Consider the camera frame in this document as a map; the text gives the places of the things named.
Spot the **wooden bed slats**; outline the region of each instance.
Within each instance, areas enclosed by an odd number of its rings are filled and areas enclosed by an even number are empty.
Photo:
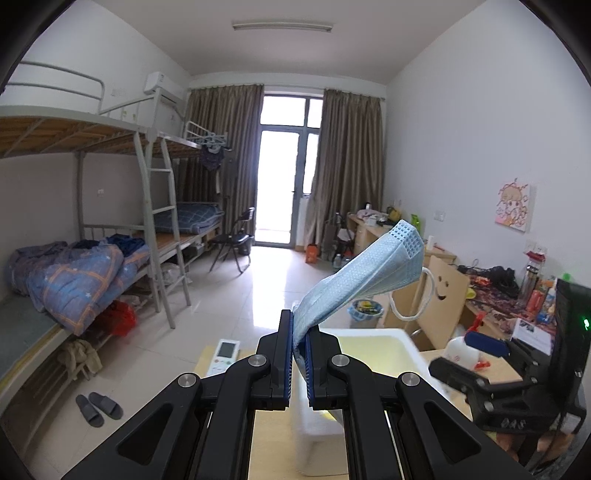
[[[65,118],[0,117],[0,158],[78,151],[135,155],[135,131]],[[197,154],[193,146],[180,141],[169,140],[171,157],[194,157]],[[146,144],[142,135],[142,145]],[[160,142],[156,141],[154,157],[161,156]]]

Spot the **black chair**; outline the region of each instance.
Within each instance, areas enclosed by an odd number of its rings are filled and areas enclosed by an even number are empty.
[[[247,242],[250,242],[252,236],[248,235],[248,233],[244,231],[244,227],[241,227],[240,230],[236,232],[234,230],[238,228],[239,224],[250,222],[254,217],[254,214],[255,208],[250,207],[248,210],[244,211],[240,215],[240,217],[236,219],[236,221],[232,225],[232,228],[230,229],[230,233],[222,233],[221,235],[217,235],[209,241],[211,245],[220,245],[220,250],[217,252],[216,259],[213,261],[212,266],[209,268],[209,271],[213,270],[213,267],[215,267],[216,265],[217,259],[220,258],[220,255],[222,254],[222,251],[226,246],[228,247],[228,251],[223,256],[222,261],[224,261],[228,256],[228,253],[232,251],[232,253],[234,253],[234,259],[236,260],[236,266],[238,267],[238,271],[241,274],[244,273],[244,271],[251,266],[250,247],[248,246],[248,248],[246,248],[246,251],[248,252],[248,265],[244,267],[244,269],[240,268],[240,263],[238,263],[238,255],[236,253],[236,250],[238,250],[241,246],[245,245]]]

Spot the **white plastic tub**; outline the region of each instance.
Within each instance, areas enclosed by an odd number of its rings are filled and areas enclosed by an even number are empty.
[[[374,372],[397,377],[415,372],[448,398],[417,347],[401,329],[323,329],[339,339],[343,353],[361,360]],[[297,368],[293,373],[291,424],[295,441],[295,466],[303,475],[347,473],[343,427],[327,411],[308,406],[306,381]]]

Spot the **face mask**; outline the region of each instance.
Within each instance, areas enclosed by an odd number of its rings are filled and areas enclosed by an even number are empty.
[[[431,291],[416,315],[400,315],[390,296],[392,311],[401,320],[421,316],[435,289],[433,274],[423,267],[424,251],[416,228],[401,220],[336,274],[318,282],[294,309],[294,354],[300,369],[303,359],[298,346],[309,328],[324,322],[353,299],[398,290],[416,282],[425,272],[431,279]]]

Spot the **poster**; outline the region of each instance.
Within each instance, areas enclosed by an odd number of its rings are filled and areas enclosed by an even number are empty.
[[[495,222],[525,232],[531,215],[530,185],[515,179],[499,190]]]

